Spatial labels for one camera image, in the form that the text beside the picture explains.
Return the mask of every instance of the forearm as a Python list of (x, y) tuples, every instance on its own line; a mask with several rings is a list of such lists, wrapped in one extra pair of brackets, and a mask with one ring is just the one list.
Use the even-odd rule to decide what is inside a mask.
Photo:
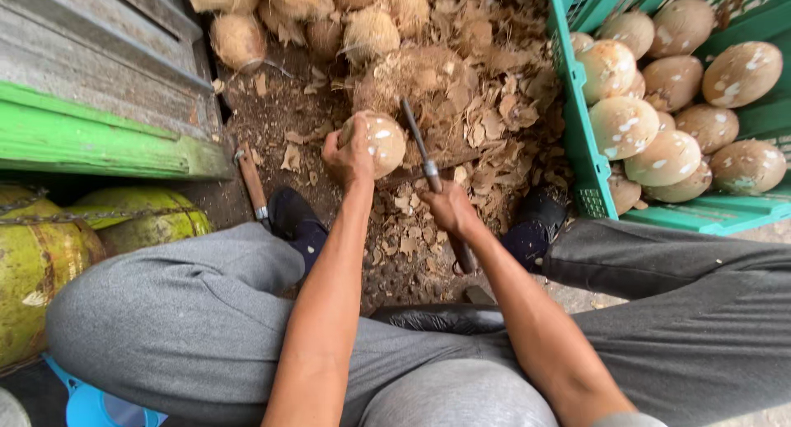
[(587, 427), (608, 413), (634, 411), (574, 320), (499, 240), (480, 221), (464, 232), (497, 297), (520, 367), (564, 427)]
[[(357, 333), (373, 185), (350, 187), (294, 304), (263, 425), (337, 425)], [(306, 418), (292, 410), (299, 401)]]

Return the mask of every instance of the green plastic crate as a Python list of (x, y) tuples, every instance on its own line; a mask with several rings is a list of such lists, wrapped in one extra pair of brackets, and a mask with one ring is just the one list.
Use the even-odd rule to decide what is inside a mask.
[[(571, 30), (591, 34), (609, 15), (639, 7), (654, 14), (669, 0), (550, 0), (549, 20), (555, 70), (566, 86), (564, 144), (577, 181), (574, 192), (580, 213), (592, 218), (618, 220), (607, 178), (610, 165), (599, 154), (593, 138), (588, 107), (582, 95), (585, 70), (574, 59), (569, 40)], [(718, 5), (723, 0), (709, 0)], [(736, 109), (739, 139), (768, 140), (791, 159), (791, 0), (746, 0), (733, 12), (730, 26), (715, 29), (695, 56), (707, 65), (732, 44), (745, 41), (772, 42), (783, 52), (784, 70), (775, 87), (758, 101)], [(734, 197), (710, 193), (685, 203), (652, 205), (647, 210), (631, 210), (623, 220), (687, 229), (726, 236), (762, 224), (791, 217), (791, 175), (779, 186), (758, 197)]]

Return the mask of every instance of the tool handle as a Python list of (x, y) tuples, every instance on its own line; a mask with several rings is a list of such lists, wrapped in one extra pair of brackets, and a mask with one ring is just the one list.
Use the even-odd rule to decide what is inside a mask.
[(244, 184), (247, 186), (250, 201), (252, 202), (252, 209), (255, 211), (255, 218), (262, 220), (266, 216), (261, 216), (260, 210), (267, 208), (267, 196), (263, 194), (263, 185), (261, 179), (258, 177), (258, 170), (255, 169), (255, 163), (250, 156), (250, 144), (245, 141), (239, 146), (239, 151), (242, 154), (239, 156), (239, 169), (242, 171), (242, 178)]
[[(439, 175), (427, 175), (426, 180), (429, 182), (431, 192), (435, 194), (440, 194), (442, 192), (442, 181)], [(470, 274), (475, 271), (475, 261), (472, 259), (472, 251), (470, 251), (470, 247), (467, 243), (460, 240), (452, 232), (448, 232), (448, 241), (450, 242), (451, 248), (453, 248), (453, 254), (456, 255), (456, 261), (459, 262), (461, 271), (465, 274)]]

